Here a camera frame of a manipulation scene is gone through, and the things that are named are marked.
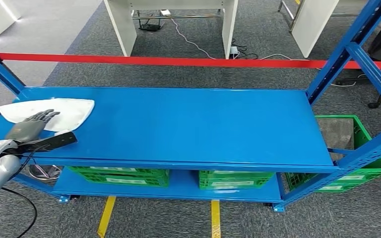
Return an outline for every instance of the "lower shelf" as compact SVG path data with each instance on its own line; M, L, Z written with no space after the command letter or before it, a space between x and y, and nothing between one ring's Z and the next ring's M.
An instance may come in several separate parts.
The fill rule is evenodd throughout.
M231 200L251 202L281 202L277 176L258 189L200 190L198 178L190 170L171 170L167 188L133 185L100 184L86 181L82 176L64 169L53 193L88 196L122 196L140 198L169 198L192 200Z

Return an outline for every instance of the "white power cable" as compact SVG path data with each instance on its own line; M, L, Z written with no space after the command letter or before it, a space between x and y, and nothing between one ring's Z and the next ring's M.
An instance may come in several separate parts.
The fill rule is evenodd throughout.
M267 58L271 58L271 57L273 57L273 56L281 56L281 57L284 57L284 58L286 58L286 59L288 59L288 60L308 60L308 59L292 59L292 58L290 58L290 57L288 57L288 56L285 56L285 55L282 55L282 54L273 54L273 55L270 55L270 56L263 57L263 58L261 58L260 60L264 60L264 59L267 59ZM333 84L333 83L331 83L331 85L332 85L332 86L335 86L335 87L352 87L352 86L356 85L356 82L354 82L353 84L350 84L350 85L336 85L336 84Z
M191 42L191 41L188 41L188 39L186 38L186 36L184 36L182 33L180 33L179 31L179 25L171 18L171 20L173 21L173 23L176 25L176 31L179 35L181 35L186 42L188 42L189 44L192 44L194 46L196 46L198 48L198 50L204 52L206 54L206 56L208 56L209 58L213 59L213 60L216 60L216 58L213 58L211 57L208 52L206 52L205 50L201 49L197 44L195 44L194 42ZM233 56L233 59L237 59L237 57L240 55L240 51L238 52L238 54L236 56ZM260 58L259 60L265 60L265 59L268 59L268 58L271 58L271 57L274 57L274 56L281 56L281 57L284 57L288 60L308 60L308 59L292 59L288 56L285 56L283 54L273 54L273 55L270 55L270 56L266 56L266 57L263 57L263 58ZM352 87L354 85L356 85L356 82L354 82L353 84L351 85L336 85L336 84L333 84L331 83L332 86L335 86L335 87Z
M197 44L195 44L194 42L191 42L191 41L188 41L188 39L186 38L186 36L184 36L182 33L180 33L179 31L179 25L171 18L171 20L173 21L173 23L176 25L176 31L178 32L179 35L181 35L186 42L188 42L189 44L192 44L194 46L196 46L198 48L198 50L204 52L206 54L206 56L208 56L209 58L213 59L213 60L216 60L216 58L213 58L211 57L208 52L204 51L203 49L201 49Z
M237 59L237 57L239 57L239 55L240 55L240 51L237 52L237 55L233 56L233 59L234 60Z

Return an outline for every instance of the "red barrier tape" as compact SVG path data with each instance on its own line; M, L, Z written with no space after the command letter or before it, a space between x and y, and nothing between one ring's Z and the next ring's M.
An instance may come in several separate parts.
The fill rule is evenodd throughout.
M47 61L68 63L117 63L138 65L205 66L205 67L266 67L266 68L322 68L325 60L282 60L282 59L190 59L162 57L123 56L78 56L0 53L2 60ZM381 61L375 62L381 69ZM357 69L358 64L350 61L344 67Z

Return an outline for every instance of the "yellow floor tape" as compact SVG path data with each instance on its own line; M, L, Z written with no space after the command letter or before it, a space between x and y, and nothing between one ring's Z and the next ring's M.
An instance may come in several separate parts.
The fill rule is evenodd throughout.
M107 226L109 225L110 217L112 215L113 206L115 205L116 197L109 196L106 201L106 206L104 207L103 214L101 215L99 229L97 234L100 238L104 238L107 231Z
M211 201L211 237L221 238L220 201Z

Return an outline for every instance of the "shelf foot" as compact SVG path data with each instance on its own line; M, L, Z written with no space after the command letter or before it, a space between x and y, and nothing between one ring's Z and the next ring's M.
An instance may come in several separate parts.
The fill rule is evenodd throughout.
M285 212L285 207L279 207L279 206L273 205L272 210L274 212Z
M59 197L59 203L68 203L70 201L70 195L63 194Z

